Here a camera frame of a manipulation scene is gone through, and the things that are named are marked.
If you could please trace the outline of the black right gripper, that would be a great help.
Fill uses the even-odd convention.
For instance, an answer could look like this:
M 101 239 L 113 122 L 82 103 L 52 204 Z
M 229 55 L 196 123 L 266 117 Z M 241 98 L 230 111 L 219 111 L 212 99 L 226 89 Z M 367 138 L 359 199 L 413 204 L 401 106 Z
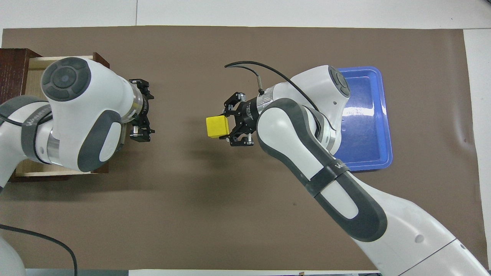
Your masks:
M 234 116 L 236 126 L 219 139 L 227 140 L 231 146 L 253 146 L 252 133 L 257 129 L 259 118 L 257 98 L 246 101 L 244 93 L 235 92 L 224 102 L 224 116 Z

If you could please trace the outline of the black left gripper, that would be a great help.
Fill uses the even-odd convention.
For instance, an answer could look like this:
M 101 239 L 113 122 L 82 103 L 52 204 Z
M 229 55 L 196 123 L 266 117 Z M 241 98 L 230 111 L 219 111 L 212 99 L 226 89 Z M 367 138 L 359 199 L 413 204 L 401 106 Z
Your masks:
M 131 122 L 130 139 L 139 143 L 147 143 L 151 140 L 151 134 L 155 130 L 150 128 L 150 122 L 147 117 L 149 112 L 149 100 L 155 99 L 150 93 L 149 82 L 143 79 L 130 79 L 130 85 L 133 90 L 133 101 L 137 102 L 137 112 L 134 114 L 134 122 Z

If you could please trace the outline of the yellow cube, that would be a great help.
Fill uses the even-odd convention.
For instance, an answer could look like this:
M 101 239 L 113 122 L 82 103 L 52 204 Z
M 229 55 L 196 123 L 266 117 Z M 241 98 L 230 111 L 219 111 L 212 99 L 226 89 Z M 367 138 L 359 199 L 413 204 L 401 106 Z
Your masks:
M 207 136 L 210 138 L 219 138 L 221 136 L 227 136 L 230 133 L 228 120 L 225 115 L 206 117 L 206 129 Z

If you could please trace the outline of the brown table mat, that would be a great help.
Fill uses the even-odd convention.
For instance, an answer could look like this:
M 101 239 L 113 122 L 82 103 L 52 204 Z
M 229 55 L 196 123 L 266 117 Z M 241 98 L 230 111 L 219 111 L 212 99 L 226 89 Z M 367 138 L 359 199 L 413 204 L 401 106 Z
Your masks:
M 0 223 L 66 243 L 79 269 L 372 270 L 356 243 L 258 144 L 207 136 L 205 118 L 255 76 L 319 65 L 382 73 L 393 162 L 356 173 L 416 203 L 488 265 L 462 30 L 132 26 L 3 31 L 2 47 L 45 57 L 97 52 L 150 83 L 149 143 L 128 139 L 109 173 L 11 183 Z

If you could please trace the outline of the blue plastic tray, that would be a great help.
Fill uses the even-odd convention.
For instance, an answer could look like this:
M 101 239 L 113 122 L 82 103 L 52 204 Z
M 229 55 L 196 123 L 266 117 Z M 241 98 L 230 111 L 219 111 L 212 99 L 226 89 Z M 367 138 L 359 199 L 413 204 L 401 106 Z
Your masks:
M 340 68 L 351 90 L 342 115 L 342 141 L 335 154 L 352 172 L 392 164 L 393 152 L 382 73 L 373 66 Z

